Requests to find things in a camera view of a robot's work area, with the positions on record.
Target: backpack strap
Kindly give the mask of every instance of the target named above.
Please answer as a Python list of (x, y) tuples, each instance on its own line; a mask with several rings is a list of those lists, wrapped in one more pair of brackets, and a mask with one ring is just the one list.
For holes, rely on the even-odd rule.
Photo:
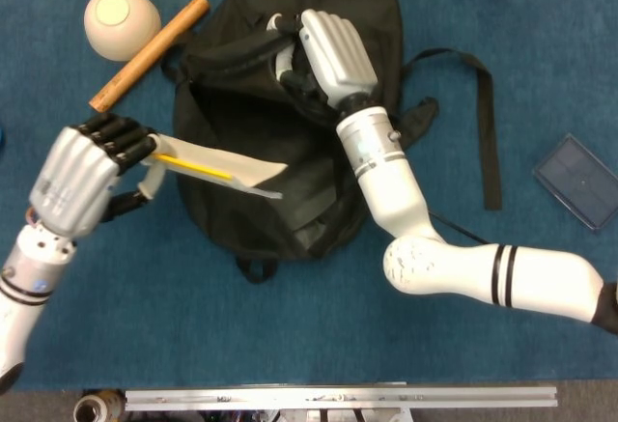
[(476, 110), (479, 128), (479, 147), (481, 168), (483, 171), (483, 192), (487, 210), (502, 209), (502, 190), (500, 182), (500, 165), (495, 136), (495, 118), (493, 115), (493, 79), (490, 71), (474, 55), (460, 52), (453, 48), (431, 48), (423, 50), (402, 68), (402, 79), (409, 76), (414, 64), (425, 58), (442, 53), (456, 53), (467, 65), (476, 69), (477, 101)]
[[(258, 264), (262, 266), (262, 272), (256, 272), (252, 265)], [(262, 284), (277, 273), (279, 265), (274, 260), (247, 260), (245, 258), (236, 258), (236, 266), (240, 272), (252, 284)]]
[(399, 116), (391, 117), (393, 127), (402, 134), (399, 143), (404, 150), (425, 135), (437, 116), (438, 110), (437, 100), (432, 97), (425, 97), (418, 105), (406, 110)]

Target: robot forearm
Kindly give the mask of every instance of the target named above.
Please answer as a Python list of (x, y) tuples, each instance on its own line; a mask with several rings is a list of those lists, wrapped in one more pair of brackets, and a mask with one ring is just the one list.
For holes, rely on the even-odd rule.
[(615, 285), (573, 253), (511, 245), (469, 248), (405, 236), (384, 254), (384, 274), (406, 294), (451, 293), (556, 314), (618, 333)]
[(19, 233), (0, 276), (0, 395), (19, 377), (30, 332), (74, 253), (41, 223)]
[(415, 234), (442, 241), (386, 110), (358, 111), (337, 126), (337, 133), (378, 225), (394, 237)]

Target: blue carpet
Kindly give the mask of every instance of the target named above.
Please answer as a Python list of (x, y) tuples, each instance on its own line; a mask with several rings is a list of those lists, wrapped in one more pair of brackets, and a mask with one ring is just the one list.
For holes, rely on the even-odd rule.
[[(0, 0), (0, 253), (23, 224), (56, 134), (90, 115), (87, 101), (120, 66), (88, 45), (87, 2)], [(153, 2), (168, 21), (188, 0)], [(430, 206), (488, 239), (575, 251), (615, 278), (618, 221), (593, 235), (532, 169), (571, 132), (618, 170), (617, 0), (401, 4), (408, 55), (455, 46), (495, 80), (501, 212), (483, 210), (473, 73), (445, 57), (407, 82), (405, 104), (441, 102), (409, 153)], [(170, 133), (173, 95), (153, 71), (115, 111)], [(399, 294), (382, 274), (388, 242), (368, 222), (328, 259), (289, 264), (254, 287), (190, 223), (170, 178), (150, 207), (82, 240), (33, 333), (19, 387), (618, 378), (618, 339), (590, 325)]]

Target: gray floor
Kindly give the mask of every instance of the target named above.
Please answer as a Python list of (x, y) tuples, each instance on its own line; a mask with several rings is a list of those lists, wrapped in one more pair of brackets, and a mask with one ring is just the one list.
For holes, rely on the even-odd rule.
[[(563, 382), (518, 382), (517, 385), (555, 385), (558, 408), (532, 409), (431, 409), (413, 412), (415, 422), (464, 421), (561, 421), (616, 422), (618, 380), (582, 380)], [(68, 422), (80, 394), (74, 392), (9, 393), (0, 397), (1, 422)], [(186, 417), (186, 420), (198, 420)]]

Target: black stripe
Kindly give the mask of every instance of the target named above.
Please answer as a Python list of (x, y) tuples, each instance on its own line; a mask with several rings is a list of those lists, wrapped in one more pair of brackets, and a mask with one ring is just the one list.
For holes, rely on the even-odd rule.
[(47, 303), (47, 299), (37, 303), (34, 301), (26, 301), (25, 299), (17, 298), (16, 296), (11, 295), (6, 290), (4, 290), (2, 288), (2, 285), (0, 285), (0, 294), (3, 294), (8, 299), (12, 299), (15, 303), (23, 304), (24, 306), (41, 306), (42, 304)]
[(20, 292), (22, 295), (27, 295), (27, 296), (31, 296), (32, 298), (47, 298), (48, 296), (51, 296), (51, 294), (53, 294), (52, 292), (44, 292), (44, 293), (35, 293), (35, 292), (29, 292), (27, 290), (23, 290), (20, 289), (17, 285), (12, 284), (11, 282), (9, 282), (9, 280), (6, 277), (2, 277), (2, 281), (7, 284), (9, 287), (11, 287), (13, 290), (15, 290), (16, 292)]
[(498, 274), (500, 273), (500, 261), (502, 260), (502, 252), (504, 245), (498, 245), (495, 250), (495, 258), (493, 258), (493, 274), (492, 274), (492, 301), (493, 304), (500, 304), (498, 300)]
[(513, 290), (513, 265), (515, 264), (515, 253), (518, 251), (516, 246), (511, 247), (509, 253), (509, 265), (506, 268), (506, 294), (504, 296), (504, 303), (507, 308), (512, 308), (511, 303), (511, 290)]

